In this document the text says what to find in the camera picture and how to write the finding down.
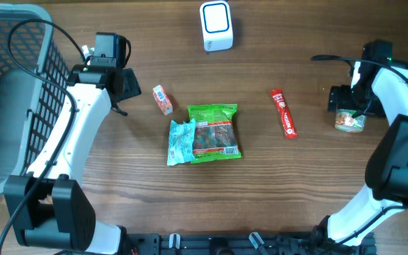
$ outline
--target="candy bag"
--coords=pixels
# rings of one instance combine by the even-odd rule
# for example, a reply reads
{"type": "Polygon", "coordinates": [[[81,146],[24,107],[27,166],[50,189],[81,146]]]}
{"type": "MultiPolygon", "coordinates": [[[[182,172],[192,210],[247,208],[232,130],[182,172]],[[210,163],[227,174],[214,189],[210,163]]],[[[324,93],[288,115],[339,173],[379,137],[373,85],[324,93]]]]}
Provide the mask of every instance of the candy bag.
{"type": "Polygon", "coordinates": [[[219,159],[238,159],[239,152],[232,127],[237,104],[189,106],[190,119],[196,120],[192,164],[219,159]]]}
{"type": "Polygon", "coordinates": [[[196,158],[193,156],[193,140],[195,139],[196,121],[177,124],[171,121],[169,128],[168,166],[190,162],[196,158]]]}

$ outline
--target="wood grain surface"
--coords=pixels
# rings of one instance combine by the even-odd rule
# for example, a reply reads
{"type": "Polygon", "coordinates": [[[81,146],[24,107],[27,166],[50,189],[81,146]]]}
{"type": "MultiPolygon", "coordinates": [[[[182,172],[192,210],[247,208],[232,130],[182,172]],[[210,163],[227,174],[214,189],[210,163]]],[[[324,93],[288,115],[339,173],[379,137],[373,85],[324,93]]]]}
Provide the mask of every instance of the wood grain surface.
{"type": "MultiPolygon", "coordinates": [[[[123,117],[103,121],[86,163],[84,191],[100,220],[129,233],[219,234],[310,230],[362,187],[367,160],[388,128],[369,118],[359,134],[336,130],[327,112],[331,86],[348,84],[344,63],[317,54],[360,57],[376,38],[408,60],[408,1],[230,1],[234,47],[207,54],[200,1],[43,4],[79,45],[97,31],[132,42],[129,66],[143,94],[124,101],[123,117]],[[161,84],[174,103],[164,116],[152,98],[161,84]],[[286,140],[269,95],[282,88],[300,138],[286,140]],[[188,105],[238,103],[234,126],[242,159],[166,166],[171,120],[188,105]]],[[[79,56],[55,41],[69,66],[79,56]]],[[[8,219],[0,197],[0,232],[8,219]]],[[[376,230],[378,252],[408,254],[408,211],[376,230]]],[[[5,254],[51,254],[17,245],[5,254]]]]}

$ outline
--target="gray plastic basket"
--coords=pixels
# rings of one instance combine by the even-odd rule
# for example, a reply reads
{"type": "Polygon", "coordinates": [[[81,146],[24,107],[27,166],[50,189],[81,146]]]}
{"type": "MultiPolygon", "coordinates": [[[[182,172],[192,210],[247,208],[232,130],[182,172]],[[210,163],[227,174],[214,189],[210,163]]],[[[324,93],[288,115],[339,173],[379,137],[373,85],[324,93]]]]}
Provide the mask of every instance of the gray plastic basket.
{"type": "MultiPolygon", "coordinates": [[[[10,29],[29,18],[52,21],[39,6],[0,4],[0,193],[7,177],[25,173],[41,152],[64,103],[61,91],[18,69],[7,54],[10,29]]],[[[49,25],[29,23],[13,34],[11,47],[23,66],[65,87],[69,70],[52,34],[49,25]]]]}

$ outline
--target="wire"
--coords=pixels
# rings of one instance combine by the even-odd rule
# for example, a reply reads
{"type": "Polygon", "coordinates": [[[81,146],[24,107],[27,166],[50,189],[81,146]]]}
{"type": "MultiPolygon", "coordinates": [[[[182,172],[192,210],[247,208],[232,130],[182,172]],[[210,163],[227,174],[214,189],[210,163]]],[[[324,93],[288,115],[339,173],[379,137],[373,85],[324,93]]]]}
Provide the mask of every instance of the wire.
{"type": "MultiPolygon", "coordinates": [[[[311,58],[312,61],[327,61],[327,60],[338,60],[338,61],[344,61],[344,62],[350,62],[350,61],[357,61],[357,62],[365,62],[369,64],[375,64],[379,67],[385,68],[399,76],[402,80],[405,81],[405,83],[408,85],[408,78],[406,78],[405,75],[403,75],[401,72],[397,71],[396,69],[392,68],[391,66],[388,66],[386,64],[382,64],[376,61],[371,61],[371,60],[364,60],[364,59],[358,59],[358,58],[352,58],[352,57],[340,57],[340,56],[335,56],[335,55],[316,55],[311,58]]],[[[366,231],[372,224],[374,224],[377,220],[379,220],[383,215],[385,215],[389,210],[406,210],[408,209],[408,203],[405,205],[393,205],[387,208],[383,208],[381,212],[379,212],[371,221],[369,221],[365,226],[360,228],[358,231],[355,231],[352,235],[349,237],[345,238],[344,240],[335,243],[331,245],[328,249],[320,253],[319,255],[324,255],[327,254],[328,252],[334,250],[337,247],[340,247],[341,245],[345,244],[346,242],[350,241],[353,238],[356,238],[359,234],[363,233],[366,231]]]]}
{"type": "Polygon", "coordinates": [[[84,60],[84,64],[88,65],[89,60],[91,59],[91,57],[93,57],[93,55],[89,55],[85,60],[84,60]]]}
{"type": "Polygon", "coordinates": [[[68,254],[68,253],[69,253],[69,251],[64,250],[64,251],[59,251],[59,252],[57,252],[57,253],[55,253],[53,255],[65,255],[65,254],[68,254]]]}
{"type": "Polygon", "coordinates": [[[132,54],[132,44],[127,38],[125,39],[125,43],[127,43],[127,46],[128,46],[128,54],[127,54],[127,57],[125,58],[125,65],[127,65],[128,59],[130,59],[130,56],[132,54]]]}
{"type": "Polygon", "coordinates": [[[371,106],[372,102],[373,102],[373,100],[369,100],[368,106],[366,106],[366,108],[365,108],[365,110],[363,111],[362,114],[365,114],[369,110],[369,107],[371,106]]]}
{"type": "Polygon", "coordinates": [[[69,117],[69,121],[67,122],[67,126],[66,126],[66,128],[64,130],[64,133],[62,133],[62,136],[59,139],[59,142],[57,143],[57,146],[56,146],[55,150],[53,151],[53,153],[52,153],[52,155],[50,157],[50,160],[46,163],[46,166],[43,169],[42,173],[39,175],[37,180],[34,182],[33,186],[29,189],[29,191],[23,197],[22,201],[20,202],[18,207],[14,210],[14,212],[12,213],[12,216],[8,220],[6,226],[4,227],[4,229],[3,229],[2,233],[1,233],[1,236],[0,236],[0,254],[1,254],[1,251],[2,251],[3,244],[4,244],[4,240],[6,239],[7,234],[9,233],[9,230],[10,230],[11,226],[13,225],[13,222],[17,218],[18,214],[20,214],[20,211],[23,209],[24,205],[28,202],[28,200],[37,191],[40,183],[45,178],[45,176],[47,175],[47,173],[51,169],[51,167],[54,165],[55,160],[57,158],[57,155],[60,153],[62,145],[64,144],[64,141],[65,141],[65,139],[66,139],[67,135],[69,134],[69,131],[70,131],[71,127],[72,127],[72,124],[73,124],[74,119],[75,119],[76,111],[77,111],[76,110],[77,109],[77,104],[75,103],[74,97],[70,94],[70,92],[68,92],[66,89],[62,88],[59,84],[57,84],[57,83],[55,83],[53,81],[50,81],[50,80],[48,80],[46,78],[43,78],[43,77],[35,74],[34,72],[26,69],[13,56],[12,49],[11,49],[11,39],[12,39],[13,33],[20,26],[22,26],[22,25],[24,25],[26,23],[31,23],[31,22],[45,23],[45,24],[48,24],[48,25],[53,26],[54,28],[58,29],[61,33],[63,33],[65,36],[67,36],[67,38],[69,38],[69,40],[74,44],[75,48],[78,49],[83,61],[85,61],[83,52],[80,50],[79,46],[73,40],[73,38],[64,29],[62,29],[58,25],[56,25],[54,23],[51,23],[49,21],[44,21],[44,20],[36,19],[36,18],[21,21],[20,23],[16,24],[14,27],[12,27],[11,31],[8,34],[7,51],[8,51],[8,55],[12,59],[13,63],[15,63],[21,70],[23,70],[27,74],[31,75],[32,77],[35,77],[35,78],[37,78],[37,79],[39,79],[39,80],[41,80],[41,81],[43,81],[45,83],[51,84],[52,86],[59,89],[62,93],[64,93],[67,96],[67,98],[70,100],[70,117],[69,117]]]}

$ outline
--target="plastic packaging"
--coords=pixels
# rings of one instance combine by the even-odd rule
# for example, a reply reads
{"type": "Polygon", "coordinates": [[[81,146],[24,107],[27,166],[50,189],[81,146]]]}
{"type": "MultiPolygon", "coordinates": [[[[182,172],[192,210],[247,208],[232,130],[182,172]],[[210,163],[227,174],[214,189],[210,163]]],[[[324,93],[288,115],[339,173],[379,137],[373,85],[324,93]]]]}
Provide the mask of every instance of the plastic packaging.
{"type": "Polygon", "coordinates": [[[195,139],[196,121],[177,124],[171,121],[169,129],[168,166],[190,162],[196,158],[193,156],[193,141],[195,139]]]}
{"type": "Polygon", "coordinates": [[[274,89],[270,92],[273,97],[273,100],[276,102],[276,108],[280,113],[281,122],[283,123],[284,128],[284,135],[288,139],[297,138],[297,130],[294,126],[294,121],[292,120],[292,116],[290,115],[290,110],[286,100],[284,99],[283,90],[281,89],[274,89]]]}
{"type": "Polygon", "coordinates": [[[196,120],[192,164],[219,159],[238,159],[237,140],[232,127],[232,116],[237,104],[189,106],[190,119],[196,120]]]}
{"type": "Polygon", "coordinates": [[[336,111],[336,118],[334,127],[337,130],[344,132],[361,132],[365,127],[366,116],[360,115],[357,118],[352,118],[355,110],[338,109],[336,111]]]}
{"type": "Polygon", "coordinates": [[[173,105],[168,98],[168,95],[164,92],[162,85],[157,85],[153,89],[154,99],[157,105],[160,107],[164,115],[168,115],[173,112],[173,105]]]}

